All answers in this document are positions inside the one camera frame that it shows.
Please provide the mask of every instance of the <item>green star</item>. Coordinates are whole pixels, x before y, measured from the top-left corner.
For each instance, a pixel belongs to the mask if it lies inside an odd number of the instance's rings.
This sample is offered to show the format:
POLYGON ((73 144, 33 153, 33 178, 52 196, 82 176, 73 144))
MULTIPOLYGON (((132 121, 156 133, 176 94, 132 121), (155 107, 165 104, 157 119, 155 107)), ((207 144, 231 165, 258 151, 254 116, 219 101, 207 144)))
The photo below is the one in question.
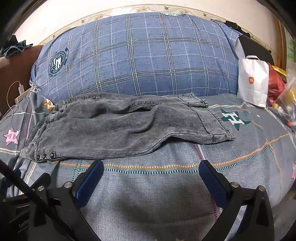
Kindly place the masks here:
POLYGON ((237 111, 229 113, 225 110, 220 109, 222 112, 223 117, 221 118, 222 121, 230 121, 231 124, 239 131, 239 124, 246 125, 249 124, 250 121, 244 121, 239 118, 239 113, 237 111))

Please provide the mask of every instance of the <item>red bag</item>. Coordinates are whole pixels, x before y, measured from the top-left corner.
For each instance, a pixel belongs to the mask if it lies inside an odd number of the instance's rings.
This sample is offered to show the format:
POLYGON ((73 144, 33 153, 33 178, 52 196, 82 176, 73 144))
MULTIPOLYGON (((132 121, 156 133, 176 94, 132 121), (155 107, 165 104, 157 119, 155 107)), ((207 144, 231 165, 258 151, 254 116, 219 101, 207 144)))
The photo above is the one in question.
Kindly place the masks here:
POLYGON ((269 79, 268 79, 268 93, 267 97, 270 103, 273 105, 275 100, 285 89, 285 82, 282 80, 280 75, 273 69, 270 63, 269 66, 269 79))

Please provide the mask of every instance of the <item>bag handle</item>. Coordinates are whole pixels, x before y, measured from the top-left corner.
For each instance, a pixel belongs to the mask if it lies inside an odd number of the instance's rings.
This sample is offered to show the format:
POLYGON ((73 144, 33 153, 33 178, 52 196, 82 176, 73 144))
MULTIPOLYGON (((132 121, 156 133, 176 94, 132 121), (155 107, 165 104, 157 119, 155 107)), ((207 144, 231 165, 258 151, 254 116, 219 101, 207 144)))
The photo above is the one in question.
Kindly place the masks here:
POLYGON ((246 58, 256 58, 256 59, 260 60, 256 55, 248 55, 246 58))

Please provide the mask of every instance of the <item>round logo patch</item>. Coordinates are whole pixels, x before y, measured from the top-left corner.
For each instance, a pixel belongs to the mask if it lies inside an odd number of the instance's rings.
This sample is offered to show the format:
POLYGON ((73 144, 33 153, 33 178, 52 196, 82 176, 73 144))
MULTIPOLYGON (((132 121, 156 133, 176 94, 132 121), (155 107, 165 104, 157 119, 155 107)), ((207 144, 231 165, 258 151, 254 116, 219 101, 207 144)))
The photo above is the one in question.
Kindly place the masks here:
POLYGON ((66 48, 64 51, 59 51, 53 56, 49 65, 48 74, 50 76, 54 76, 58 71, 61 70, 63 65, 66 65, 68 55, 69 55, 69 50, 66 48))

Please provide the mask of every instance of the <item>blue gripper pad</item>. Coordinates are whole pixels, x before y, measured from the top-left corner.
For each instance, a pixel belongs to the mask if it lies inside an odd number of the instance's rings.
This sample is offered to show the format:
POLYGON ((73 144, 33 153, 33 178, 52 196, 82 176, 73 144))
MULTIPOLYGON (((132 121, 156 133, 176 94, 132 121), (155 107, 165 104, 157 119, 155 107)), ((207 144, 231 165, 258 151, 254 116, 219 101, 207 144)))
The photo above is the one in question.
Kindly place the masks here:
POLYGON ((87 205, 103 173, 104 164, 102 161, 98 161, 75 193, 76 207, 78 209, 87 205))
POLYGON ((208 167, 205 161, 200 162, 198 172, 204 184, 206 185, 208 191, 210 192, 211 196, 215 200, 216 205, 224 209, 228 206, 229 203, 228 194, 215 175, 222 175, 222 177, 220 177, 224 178, 224 181, 227 181, 227 179, 223 176, 223 174, 218 173, 212 166, 211 168, 208 167))

